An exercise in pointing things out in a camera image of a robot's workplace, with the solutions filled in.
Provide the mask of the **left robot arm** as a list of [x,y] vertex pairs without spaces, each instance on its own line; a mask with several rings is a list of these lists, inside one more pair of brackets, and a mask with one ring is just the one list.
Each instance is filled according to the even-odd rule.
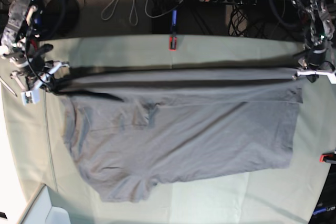
[[274,0],[268,0],[271,11],[279,23],[287,28],[303,28],[303,51],[293,55],[298,62],[297,72],[293,79],[306,77],[311,83],[320,76],[328,78],[335,84],[335,63],[332,39],[335,26],[329,13],[326,0],[291,0],[298,10],[300,21],[288,23],[279,15]]

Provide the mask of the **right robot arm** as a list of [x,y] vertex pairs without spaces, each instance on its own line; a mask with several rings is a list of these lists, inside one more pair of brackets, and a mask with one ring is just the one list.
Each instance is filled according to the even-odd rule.
[[1,34],[1,58],[10,60],[18,73],[25,77],[25,91],[48,86],[53,75],[43,59],[53,46],[46,44],[37,48],[35,43],[54,36],[66,14],[65,0],[60,0],[59,15],[50,28],[42,24],[44,13],[43,0],[14,0]]

